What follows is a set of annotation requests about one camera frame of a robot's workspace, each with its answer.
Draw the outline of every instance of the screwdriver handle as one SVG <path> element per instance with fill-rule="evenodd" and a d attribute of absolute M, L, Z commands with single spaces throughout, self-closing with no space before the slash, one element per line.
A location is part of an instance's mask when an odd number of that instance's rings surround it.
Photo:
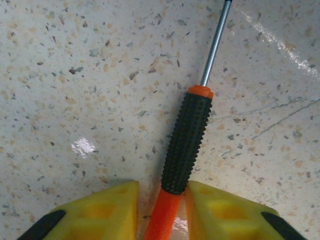
<path fill-rule="evenodd" d="M 180 195 L 187 187 L 209 118 L 214 93 L 210 88 L 194 85 L 182 102 L 166 154 L 161 187 Z"/>

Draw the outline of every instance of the speckled floor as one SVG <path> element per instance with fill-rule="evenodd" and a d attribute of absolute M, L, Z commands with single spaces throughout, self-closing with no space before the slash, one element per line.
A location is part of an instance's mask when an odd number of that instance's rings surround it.
<path fill-rule="evenodd" d="M 128 179 L 146 227 L 222 0 L 0 0 L 0 232 Z M 191 176 L 320 236 L 320 1 L 234 1 Z M 183 211 L 173 240 L 186 240 Z"/>

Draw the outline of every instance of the black rubber pad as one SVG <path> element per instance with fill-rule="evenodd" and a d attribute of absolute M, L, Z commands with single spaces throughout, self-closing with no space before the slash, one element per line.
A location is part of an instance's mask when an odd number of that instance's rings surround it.
<path fill-rule="evenodd" d="M 57 210 L 40 218 L 17 240 L 42 240 L 66 215 L 66 211 Z"/>
<path fill-rule="evenodd" d="M 307 240 L 283 218 L 267 211 L 263 211 L 261 215 L 281 235 L 281 237 L 283 237 L 284 240 Z"/>
<path fill-rule="evenodd" d="M 165 158 L 161 187 L 180 195 L 187 186 L 209 118 L 212 99 L 187 93 Z"/>

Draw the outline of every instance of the orange handle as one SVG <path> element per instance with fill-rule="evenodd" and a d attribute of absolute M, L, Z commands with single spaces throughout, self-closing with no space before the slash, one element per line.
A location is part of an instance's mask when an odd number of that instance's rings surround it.
<path fill-rule="evenodd" d="M 161 188 L 143 240 L 170 239 L 181 197 L 181 195 L 173 195 Z"/>

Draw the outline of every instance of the screwdriver shaft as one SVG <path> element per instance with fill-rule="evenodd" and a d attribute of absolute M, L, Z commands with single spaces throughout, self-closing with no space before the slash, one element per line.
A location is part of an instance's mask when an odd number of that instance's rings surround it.
<path fill-rule="evenodd" d="M 232 2 L 232 0 L 225 0 L 224 1 L 223 9 L 222 9 L 222 12 L 221 12 L 221 16 L 220 16 L 218 25 L 216 27 L 214 38 L 213 38 L 213 41 L 212 41 L 212 44 L 211 44 L 209 56 L 208 56 L 208 58 L 206 60 L 206 63 L 205 63 L 203 75 L 202 75 L 201 82 L 200 82 L 201 86 L 206 87 L 207 84 L 208 84 L 209 76 L 210 76 L 211 69 L 212 69 L 212 66 L 214 64 L 215 57 L 216 57 L 216 54 L 217 54 L 217 51 L 218 51 L 218 47 L 219 47 L 220 39 L 221 39 L 221 36 L 222 36 L 222 32 L 224 30 L 224 27 L 225 27 L 225 24 L 226 24 L 226 21 L 227 21 L 227 17 L 228 17 L 228 13 L 229 13 L 229 10 L 230 10 L 230 7 L 231 7 L 231 2 Z"/>

